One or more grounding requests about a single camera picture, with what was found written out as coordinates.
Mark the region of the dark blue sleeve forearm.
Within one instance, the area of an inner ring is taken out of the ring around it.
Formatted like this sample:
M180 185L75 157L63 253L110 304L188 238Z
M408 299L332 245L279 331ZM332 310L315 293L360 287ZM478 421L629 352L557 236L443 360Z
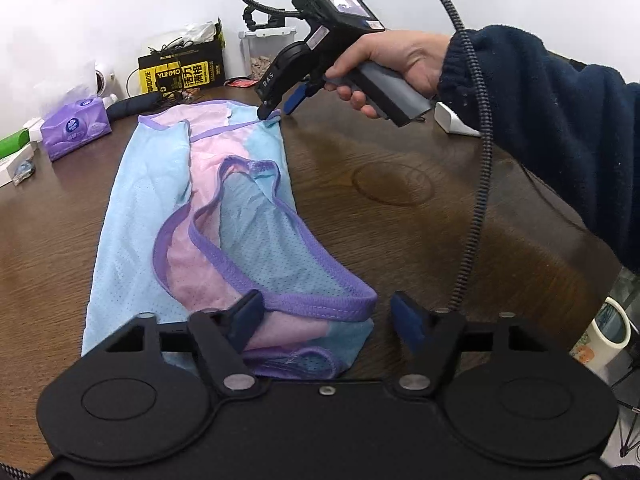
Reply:
M639 86L611 67L576 70L524 30L469 33L494 141L541 178L639 270Z

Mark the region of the person right hand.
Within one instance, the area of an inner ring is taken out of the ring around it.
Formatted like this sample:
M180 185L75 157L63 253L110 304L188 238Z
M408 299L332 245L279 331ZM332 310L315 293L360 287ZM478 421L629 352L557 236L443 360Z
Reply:
M451 37L413 30L386 30L361 36L326 71L324 88L334 91L367 118L376 119L378 113L368 103L368 96L349 86L332 84L345 77L363 62L373 62L401 74L410 86L432 98L437 86Z

